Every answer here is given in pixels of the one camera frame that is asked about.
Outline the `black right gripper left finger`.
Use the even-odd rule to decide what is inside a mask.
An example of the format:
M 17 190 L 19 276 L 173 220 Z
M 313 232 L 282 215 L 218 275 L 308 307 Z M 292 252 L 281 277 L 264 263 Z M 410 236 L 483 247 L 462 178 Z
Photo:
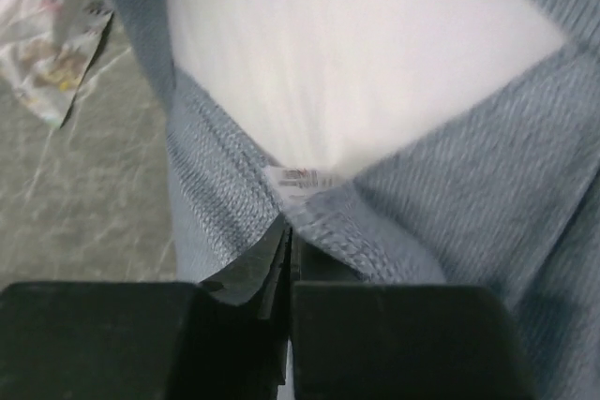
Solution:
M 1 293 L 5 399 L 274 399 L 290 231 L 199 284 L 20 282 Z

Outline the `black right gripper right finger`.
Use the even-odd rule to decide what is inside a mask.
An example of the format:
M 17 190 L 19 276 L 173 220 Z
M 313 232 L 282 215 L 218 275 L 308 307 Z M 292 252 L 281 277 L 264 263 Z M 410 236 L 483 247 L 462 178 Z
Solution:
M 291 244 L 299 399 L 533 399 L 513 320 L 488 289 L 368 284 Z

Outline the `blue pillowcase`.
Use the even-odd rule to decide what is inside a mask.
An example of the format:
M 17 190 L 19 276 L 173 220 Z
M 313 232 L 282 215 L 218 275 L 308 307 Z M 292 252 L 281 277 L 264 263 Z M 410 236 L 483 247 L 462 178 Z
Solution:
M 112 0 L 167 112 L 177 274 L 199 281 L 278 215 L 370 281 L 490 288 L 544 399 L 599 395 L 599 0 L 532 0 L 566 44 L 480 105 L 300 206 L 173 60 L 166 0 Z

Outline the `white pillow insert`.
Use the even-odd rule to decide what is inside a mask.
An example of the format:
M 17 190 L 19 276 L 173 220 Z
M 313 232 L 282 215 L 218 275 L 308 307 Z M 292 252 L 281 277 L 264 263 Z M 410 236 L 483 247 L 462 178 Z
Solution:
M 283 167 L 350 175 L 557 51 L 529 0 L 168 0 L 175 63 Z

